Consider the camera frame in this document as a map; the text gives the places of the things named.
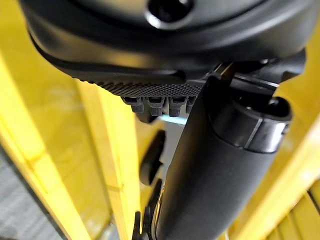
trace round hole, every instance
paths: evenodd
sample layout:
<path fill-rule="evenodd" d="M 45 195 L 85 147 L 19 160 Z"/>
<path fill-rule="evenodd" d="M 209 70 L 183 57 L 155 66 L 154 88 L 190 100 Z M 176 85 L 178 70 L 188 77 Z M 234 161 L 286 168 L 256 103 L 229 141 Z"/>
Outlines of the round hole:
<path fill-rule="evenodd" d="M 192 0 L 150 0 L 145 18 L 157 29 L 175 30 L 189 22 L 193 8 Z"/>

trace black plastic housing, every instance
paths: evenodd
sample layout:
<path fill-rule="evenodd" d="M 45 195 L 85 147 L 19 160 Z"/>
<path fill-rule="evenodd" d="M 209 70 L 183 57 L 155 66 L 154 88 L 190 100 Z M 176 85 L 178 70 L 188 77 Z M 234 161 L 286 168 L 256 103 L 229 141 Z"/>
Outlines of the black plastic housing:
<path fill-rule="evenodd" d="M 318 0 L 265 0 L 219 22 L 162 31 L 101 16 L 72 0 L 20 0 L 20 5 L 35 46 L 49 62 L 123 97 L 132 94 L 121 91 L 128 85 L 156 91 L 168 85 L 153 94 L 157 97 L 196 96 L 196 87 L 191 86 L 194 95 L 184 87 L 218 63 L 290 56 L 305 46 L 319 10 Z"/>
<path fill-rule="evenodd" d="M 202 94 L 166 175 L 157 240 L 218 238 L 252 197 L 292 119 L 284 99 L 255 105 L 255 96 L 216 78 Z"/>

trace black cylindrical tube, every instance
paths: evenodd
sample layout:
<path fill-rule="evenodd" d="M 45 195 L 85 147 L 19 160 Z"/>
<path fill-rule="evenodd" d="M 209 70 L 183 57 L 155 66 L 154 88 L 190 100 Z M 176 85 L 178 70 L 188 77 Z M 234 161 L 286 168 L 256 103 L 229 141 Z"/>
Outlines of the black cylindrical tube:
<path fill-rule="evenodd" d="M 157 240 L 218 238 L 252 197 L 292 118 L 282 98 L 266 101 L 209 81 L 167 172 Z"/>

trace gray floor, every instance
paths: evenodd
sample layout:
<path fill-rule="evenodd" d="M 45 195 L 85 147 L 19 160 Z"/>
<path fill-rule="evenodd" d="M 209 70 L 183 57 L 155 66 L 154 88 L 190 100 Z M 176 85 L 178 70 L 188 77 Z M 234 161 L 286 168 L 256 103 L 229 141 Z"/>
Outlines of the gray floor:
<path fill-rule="evenodd" d="M 0 146 L 0 240 L 62 240 Z"/>

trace black rubber part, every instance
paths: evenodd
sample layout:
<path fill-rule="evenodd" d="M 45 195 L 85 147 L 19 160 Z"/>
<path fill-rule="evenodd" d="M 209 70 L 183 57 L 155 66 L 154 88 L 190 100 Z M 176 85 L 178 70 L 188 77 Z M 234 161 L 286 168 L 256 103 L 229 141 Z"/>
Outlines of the black rubber part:
<path fill-rule="evenodd" d="M 140 181 L 144 185 L 150 186 L 162 165 L 160 156 L 164 150 L 166 141 L 166 132 L 164 130 L 158 131 L 152 143 L 146 151 L 142 163 L 140 165 Z"/>
<path fill-rule="evenodd" d="M 274 129 L 246 127 L 247 121 L 256 118 L 253 109 L 248 110 L 251 112 L 240 110 L 245 117 L 232 114 L 234 110 L 226 106 L 232 100 L 223 97 L 228 95 L 223 86 L 228 85 L 217 81 L 208 80 L 217 87 L 216 91 L 207 84 L 203 90 L 205 96 L 197 98 L 174 153 L 165 179 L 156 226 L 157 240 L 217 239 L 252 197 L 281 143 L 282 137 L 269 138 L 277 136 Z M 267 114 L 267 110 L 263 112 L 261 122 L 282 124 L 281 135 L 291 119 L 290 111 L 284 111 L 283 115 L 272 111 L 275 116 Z M 229 128 L 221 125 L 222 120 Z M 269 143 L 259 141 L 259 137 L 255 139 L 260 136 L 259 129 L 264 131 L 265 140 L 276 142 L 271 144 L 276 147 L 268 147 Z M 241 136 L 245 138 L 244 143 L 249 140 L 250 144 L 238 144 Z"/>

